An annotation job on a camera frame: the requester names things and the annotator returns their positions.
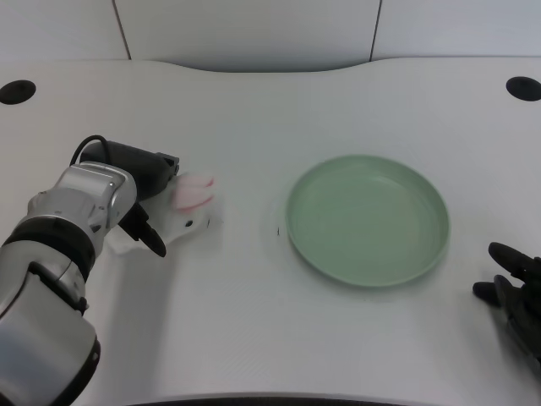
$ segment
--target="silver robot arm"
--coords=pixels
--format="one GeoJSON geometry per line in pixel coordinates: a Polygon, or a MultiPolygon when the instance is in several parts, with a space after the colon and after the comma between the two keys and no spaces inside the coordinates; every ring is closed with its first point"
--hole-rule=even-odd
{"type": "MultiPolygon", "coordinates": [[[[1,406],[68,405],[93,376],[100,344],[83,318],[85,282],[113,227],[166,254],[136,200],[165,188],[178,159],[108,145],[115,166],[71,165],[30,200],[28,215],[0,248],[1,406]]],[[[100,161],[96,146],[86,157],[100,161]]]]}

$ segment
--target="tabletop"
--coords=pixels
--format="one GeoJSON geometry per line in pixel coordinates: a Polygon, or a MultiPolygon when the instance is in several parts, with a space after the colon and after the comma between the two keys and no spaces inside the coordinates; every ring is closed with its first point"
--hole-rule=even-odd
{"type": "Polygon", "coordinates": [[[168,247],[105,247],[85,317],[101,363],[77,404],[228,393],[304,393],[406,405],[541,403],[541,386],[497,315],[472,295],[505,273],[492,241],[541,249],[541,80],[536,58],[419,58],[321,73],[224,74],[157,62],[0,64],[0,230],[52,187],[78,143],[101,134],[216,177],[209,227],[168,247]],[[355,288],[304,264],[283,205],[313,165],[345,154],[398,160],[441,193],[451,242],[433,272],[355,288]]]}

